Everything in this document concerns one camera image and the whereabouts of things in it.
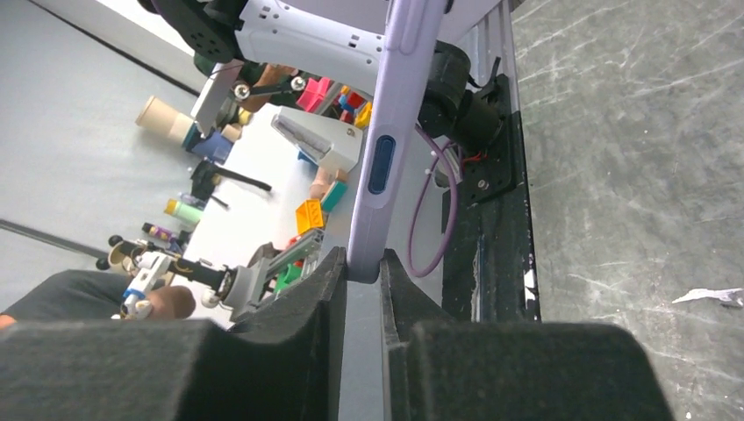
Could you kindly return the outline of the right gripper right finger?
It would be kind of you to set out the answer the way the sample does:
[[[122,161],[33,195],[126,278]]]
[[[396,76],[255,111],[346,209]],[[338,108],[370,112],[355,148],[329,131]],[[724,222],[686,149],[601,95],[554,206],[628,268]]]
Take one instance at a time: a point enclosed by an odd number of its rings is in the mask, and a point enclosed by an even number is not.
[[[395,251],[380,263],[388,420],[670,420],[649,359],[616,325],[458,322]]]

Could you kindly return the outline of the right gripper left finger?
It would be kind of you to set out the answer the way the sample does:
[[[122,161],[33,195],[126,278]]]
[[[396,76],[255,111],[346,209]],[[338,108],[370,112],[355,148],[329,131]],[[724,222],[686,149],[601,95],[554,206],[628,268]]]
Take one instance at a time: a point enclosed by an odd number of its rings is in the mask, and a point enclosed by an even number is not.
[[[1,335],[4,420],[334,420],[346,252],[231,331],[209,320],[18,324]]]

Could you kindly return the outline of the lilac phone case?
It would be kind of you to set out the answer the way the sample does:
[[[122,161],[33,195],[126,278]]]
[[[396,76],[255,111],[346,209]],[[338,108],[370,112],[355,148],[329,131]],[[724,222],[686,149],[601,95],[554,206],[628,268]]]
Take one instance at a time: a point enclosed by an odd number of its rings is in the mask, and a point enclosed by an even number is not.
[[[347,245],[347,275],[353,282],[377,279],[446,9],[443,0],[391,6]]]

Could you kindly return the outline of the blue smartphone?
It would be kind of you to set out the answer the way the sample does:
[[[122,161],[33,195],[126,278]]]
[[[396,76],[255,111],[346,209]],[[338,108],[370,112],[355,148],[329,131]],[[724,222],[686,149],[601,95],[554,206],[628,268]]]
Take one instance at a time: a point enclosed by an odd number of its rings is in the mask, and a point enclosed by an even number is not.
[[[386,190],[395,151],[396,140],[390,135],[383,135],[376,140],[368,178],[368,191],[371,194],[380,195]]]

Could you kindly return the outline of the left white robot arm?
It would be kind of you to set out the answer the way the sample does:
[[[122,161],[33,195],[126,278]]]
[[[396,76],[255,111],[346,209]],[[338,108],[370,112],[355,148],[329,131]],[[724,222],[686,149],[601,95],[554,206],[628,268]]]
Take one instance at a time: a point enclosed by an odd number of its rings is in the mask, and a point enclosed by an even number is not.
[[[143,1],[194,52],[215,64],[191,116],[209,132],[247,61],[288,65],[373,94],[384,87],[418,87],[425,64],[454,49],[441,27],[449,1],[396,1],[384,34],[364,31],[282,1]]]

